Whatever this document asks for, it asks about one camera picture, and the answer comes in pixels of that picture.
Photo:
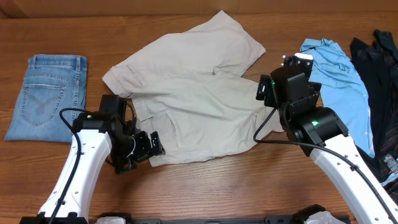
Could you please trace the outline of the beige cotton shorts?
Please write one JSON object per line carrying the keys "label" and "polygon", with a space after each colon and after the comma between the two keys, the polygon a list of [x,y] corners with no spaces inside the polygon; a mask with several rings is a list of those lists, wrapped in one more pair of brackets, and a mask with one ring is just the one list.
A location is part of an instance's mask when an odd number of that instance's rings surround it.
{"label": "beige cotton shorts", "polygon": [[207,161],[250,150],[280,132],[279,115],[256,100],[243,77],[265,52],[225,12],[188,31],[167,34],[111,67],[103,81],[130,98],[141,128],[165,149],[154,167]]}

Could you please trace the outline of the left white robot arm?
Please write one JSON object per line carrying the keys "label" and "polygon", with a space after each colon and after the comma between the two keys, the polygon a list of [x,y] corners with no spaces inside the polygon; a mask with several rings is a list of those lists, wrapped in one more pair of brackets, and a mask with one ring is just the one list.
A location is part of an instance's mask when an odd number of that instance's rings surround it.
{"label": "left white robot arm", "polygon": [[157,132],[135,133],[122,113],[80,111],[67,127],[73,134],[69,155],[57,183],[34,217],[21,223],[88,223],[91,198],[105,160],[116,173],[135,169],[165,150]]}

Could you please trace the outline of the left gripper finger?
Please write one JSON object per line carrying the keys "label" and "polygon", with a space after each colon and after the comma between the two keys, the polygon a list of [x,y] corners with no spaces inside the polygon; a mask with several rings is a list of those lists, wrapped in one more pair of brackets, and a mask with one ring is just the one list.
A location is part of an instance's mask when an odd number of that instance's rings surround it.
{"label": "left gripper finger", "polygon": [[154,156],[163,156],[165,155],[165,149],[160,141],[159,134],[157,131],[154,131],[150,134],[150,157]]}
{"label": "left gripper finger", "polygon": [[150,139],[145,131],[141,131],[134,136],[136,146],[134,150],[134,160],[142,162],[152,156]]}

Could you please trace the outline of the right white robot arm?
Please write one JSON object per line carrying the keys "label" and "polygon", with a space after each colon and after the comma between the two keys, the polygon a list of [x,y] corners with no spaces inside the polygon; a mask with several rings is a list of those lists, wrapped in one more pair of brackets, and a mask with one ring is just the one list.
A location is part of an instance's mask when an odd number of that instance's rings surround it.
{"label": "right white robot arm", "polygon": [[280,122],[289,141],[333,182],[359,223],[397,223],[397,205],[363,161],[348,128],[332,109],[317,106],[321,85],[309,80],[310,55],[285,56],[271,72]]}

